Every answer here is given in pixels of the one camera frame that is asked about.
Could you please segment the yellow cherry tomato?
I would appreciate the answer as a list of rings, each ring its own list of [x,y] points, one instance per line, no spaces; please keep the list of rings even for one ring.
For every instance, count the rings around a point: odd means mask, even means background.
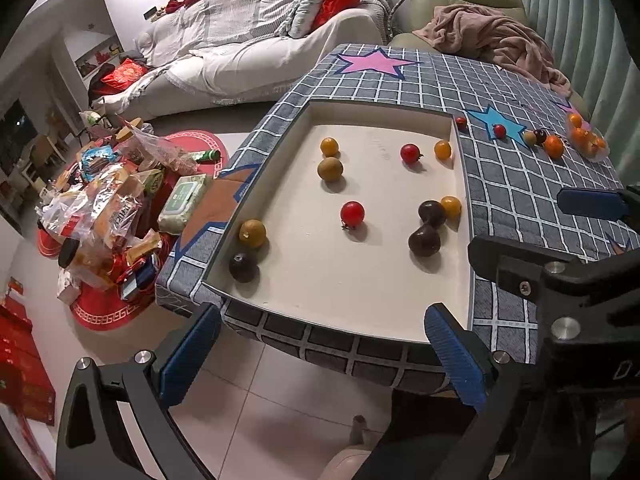
[[[259,249],[267,240],[266,227],[260,220],[246,220],[240,226],[238,239],[250,249]]]
[[[340,146],[334,138],[324,138],[320,142],[320,150],[324,157],[336,157],[340,152]]]
[[[444,196],[439,203],[444,208],[446,217],[451,222],[456,222],[462,214],[462,203],[456,196]]]

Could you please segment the large dark purple plum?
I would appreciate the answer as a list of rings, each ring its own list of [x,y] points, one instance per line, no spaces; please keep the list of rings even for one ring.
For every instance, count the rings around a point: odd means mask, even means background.
[[[439,232],[428,223],[422,224],[408,238],[410,252],[419,258],[430,258],[439,252],[440,245]]]

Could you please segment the small orange tomato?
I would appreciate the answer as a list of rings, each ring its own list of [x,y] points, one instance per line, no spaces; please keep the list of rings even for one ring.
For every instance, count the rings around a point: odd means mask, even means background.
[[[452,148],[448,141],[440,140],[434,145],[434,154],[435,157],[441,162],[446,162],[446,160],[451,158]]]

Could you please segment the brown kiwi-like fruit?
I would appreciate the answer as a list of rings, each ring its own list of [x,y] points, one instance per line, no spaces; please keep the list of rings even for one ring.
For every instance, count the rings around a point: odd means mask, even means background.
[[[317,167],[318,176],[324,182],[335,182],[343,175],[344,167],[336,157],[326,157],[319,162]]]

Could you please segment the clear glass fruit bowl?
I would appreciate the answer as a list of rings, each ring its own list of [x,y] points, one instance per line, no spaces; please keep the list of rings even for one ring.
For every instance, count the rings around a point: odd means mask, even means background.
[[[605,138],[594,130],[582,115],[571,110],[566,115],[567,136],[570,145],[579,155],[590,162],[603,162],[610,149]]]

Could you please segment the front mandarin in bowl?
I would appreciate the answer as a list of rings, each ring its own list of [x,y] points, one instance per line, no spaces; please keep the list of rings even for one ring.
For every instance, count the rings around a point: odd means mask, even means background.
[[[589,143],[589,132],[584,130],[583,128],[576,129],[574,128],[570,133],[570,142],[574,148],[578,148],[578,150],[582,150]]]

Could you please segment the top mandarin in bowl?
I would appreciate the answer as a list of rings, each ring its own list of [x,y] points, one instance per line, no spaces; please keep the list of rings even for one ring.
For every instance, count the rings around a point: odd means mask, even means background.
[[[567,118],[573,128],[582,128],[582,116],[580,116],[578,113],[569,114]]]

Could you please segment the dark plum behind orange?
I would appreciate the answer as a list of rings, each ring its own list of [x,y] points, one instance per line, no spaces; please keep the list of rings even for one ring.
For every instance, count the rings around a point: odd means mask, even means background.
[[[544,128],[539,128],[534,130],[535,143],[537,145],[542,145],[546,142],[548,138],[548,131]]]

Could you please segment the brown longan beside orange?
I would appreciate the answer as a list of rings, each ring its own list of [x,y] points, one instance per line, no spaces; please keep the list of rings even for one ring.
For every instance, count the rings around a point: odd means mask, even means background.
[[[532,130],[525,130],[522,133],[522,138],[529,148],[532,148],[537,144],[536,134]]]

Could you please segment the grey grid star tablecloth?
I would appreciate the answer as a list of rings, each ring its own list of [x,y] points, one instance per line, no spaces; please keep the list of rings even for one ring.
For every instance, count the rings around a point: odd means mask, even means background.
[[[472,270],[472,238],[586,261],[639,245],[620,180],[561,98],[497,66],[342,44],[222,166],[160,272],[158,303],[217,307],[236,332],[406,391],[445,382],[423,315],[443,304],[490,348],[537,354],[534,285]]]

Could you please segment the teal curtain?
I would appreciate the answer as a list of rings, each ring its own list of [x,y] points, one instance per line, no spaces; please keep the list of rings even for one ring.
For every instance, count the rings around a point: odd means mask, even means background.
[[[590,111],[620,180],[639,182],[639,69],[611,0],[528,0],[529,21]]]

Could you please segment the white tray with dark rim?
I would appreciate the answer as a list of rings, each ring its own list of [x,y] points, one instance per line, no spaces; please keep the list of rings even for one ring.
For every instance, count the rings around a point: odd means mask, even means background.
[[[256,170],[205,281],[253,307],[369,338],[424,342],[444,304],[472,316],[470,213],[424,252],[421,204],[465,200],[454,118],[355,101],[308,102]]]

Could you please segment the wet wipes pack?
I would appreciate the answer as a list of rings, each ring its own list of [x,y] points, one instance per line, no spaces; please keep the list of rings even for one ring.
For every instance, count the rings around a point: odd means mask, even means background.
[[[190,220],[213,178],[209,174],[180,177],[158,215],[158,229],[178,236]]]

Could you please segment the pink blanket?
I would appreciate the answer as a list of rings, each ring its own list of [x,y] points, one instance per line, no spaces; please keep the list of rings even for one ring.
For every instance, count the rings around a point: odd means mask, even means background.
[[[564,98],[572,95],[570,80],[555,66],[542,37],[497,9],[475,4],[436,6],[431,21],[413,35],[440,53],[495,64]]]

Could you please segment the green bottle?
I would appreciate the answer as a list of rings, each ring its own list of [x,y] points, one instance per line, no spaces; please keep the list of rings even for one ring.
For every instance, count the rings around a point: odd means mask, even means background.
[[[197,164],[216,164],[221,160],[221,152],[219,150],[191,152],[189,156]]]

